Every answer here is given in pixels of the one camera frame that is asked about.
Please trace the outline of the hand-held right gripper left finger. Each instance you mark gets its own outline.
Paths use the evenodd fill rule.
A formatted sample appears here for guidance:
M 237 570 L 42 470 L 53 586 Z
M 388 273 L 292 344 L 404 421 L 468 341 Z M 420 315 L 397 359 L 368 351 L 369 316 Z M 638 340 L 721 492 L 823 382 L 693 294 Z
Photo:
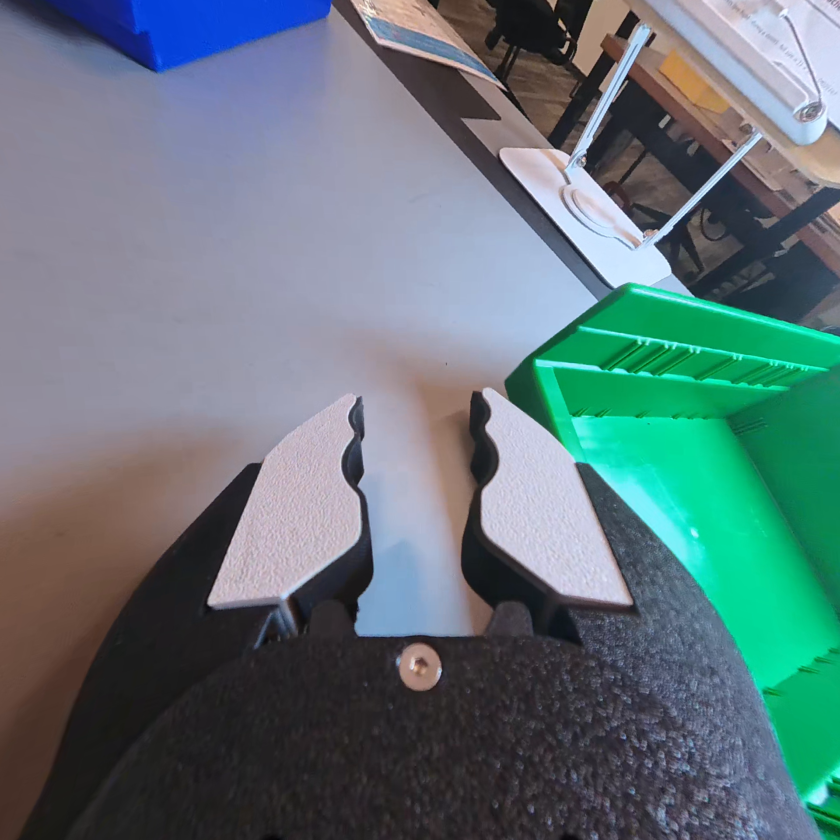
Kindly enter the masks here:
M 343 395 L 261 462 L 206 599 L 215 612 L 267 607 L 281 637 L 355 635 L 374 564 L 361 397 Z

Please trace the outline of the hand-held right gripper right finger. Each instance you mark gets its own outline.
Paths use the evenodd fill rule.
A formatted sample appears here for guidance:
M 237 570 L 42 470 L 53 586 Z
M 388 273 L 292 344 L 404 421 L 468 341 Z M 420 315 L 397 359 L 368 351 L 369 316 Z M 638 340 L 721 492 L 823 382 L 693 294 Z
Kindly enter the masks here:
M 461 570 L 488 606 L 519 602 L 537 634 L 576 638 L 571 612 L 626 615 L 634 599 L 574 457 L 486 387 L 469 403 L 476 488 Z

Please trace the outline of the blue plastic bin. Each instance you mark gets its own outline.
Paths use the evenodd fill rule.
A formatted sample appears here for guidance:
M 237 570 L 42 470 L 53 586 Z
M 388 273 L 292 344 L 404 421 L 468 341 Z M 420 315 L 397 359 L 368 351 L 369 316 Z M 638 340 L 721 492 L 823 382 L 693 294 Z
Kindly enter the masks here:
M 324 19 L 330 1 L 49 1 L 86 30 L 161 72 Z

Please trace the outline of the green plastic bin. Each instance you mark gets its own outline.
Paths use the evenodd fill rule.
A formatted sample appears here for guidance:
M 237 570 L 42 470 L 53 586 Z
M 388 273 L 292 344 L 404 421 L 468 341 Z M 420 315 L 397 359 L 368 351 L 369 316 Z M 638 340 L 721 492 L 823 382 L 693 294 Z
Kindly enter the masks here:
M 715 606 L 823 838 L 838 838 L 838 374 L 837 335 L 627 284 L 505 381 Z

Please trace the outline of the white desk lamp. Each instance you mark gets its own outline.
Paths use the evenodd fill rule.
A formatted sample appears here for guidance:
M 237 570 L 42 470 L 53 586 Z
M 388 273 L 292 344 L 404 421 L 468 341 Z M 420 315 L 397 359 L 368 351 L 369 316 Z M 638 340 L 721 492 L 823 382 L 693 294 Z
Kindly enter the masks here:
M 638 18 L 571 154 L 506 148 L 500 161 L 612 288 L 652 286 L 669 273 L 657 244 L 760 141 L 822 190 L 838 189 L 838 2 L 626 2 Z M 729 157 L 657 230 L 643 232 L 585 171 L 608 108 L 651 32 L 749 126 Z

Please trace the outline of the yellow sheet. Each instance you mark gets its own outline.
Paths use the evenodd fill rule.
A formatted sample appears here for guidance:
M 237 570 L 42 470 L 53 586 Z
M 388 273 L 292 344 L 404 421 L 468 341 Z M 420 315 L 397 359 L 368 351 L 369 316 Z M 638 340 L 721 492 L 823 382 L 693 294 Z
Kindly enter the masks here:
M 730 105 L 699 72 L 686 62 L 678 52 L 671 50 L 662 60 L 659 72 L 689 102 L 714 114 L 725 113 Z

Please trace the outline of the black chair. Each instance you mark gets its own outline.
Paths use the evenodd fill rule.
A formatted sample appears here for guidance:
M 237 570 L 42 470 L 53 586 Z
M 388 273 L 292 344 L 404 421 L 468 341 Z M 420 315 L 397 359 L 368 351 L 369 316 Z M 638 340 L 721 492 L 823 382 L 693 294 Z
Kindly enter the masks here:
M 494 1 L 489 5 L 496 13 L 485 39 L 489 50 L 504 40 L 509 49 L 525 50 L 561 67 L 576 53 L 593 1 Z

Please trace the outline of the blue and white booklet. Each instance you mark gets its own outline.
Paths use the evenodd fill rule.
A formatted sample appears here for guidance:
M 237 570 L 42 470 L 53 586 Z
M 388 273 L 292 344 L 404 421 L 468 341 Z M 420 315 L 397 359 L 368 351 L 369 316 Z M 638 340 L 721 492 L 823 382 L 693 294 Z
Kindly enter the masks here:
M 452 67 L 504 88 L 431 3 L 351 1 L 351 6 L 378 46 Z

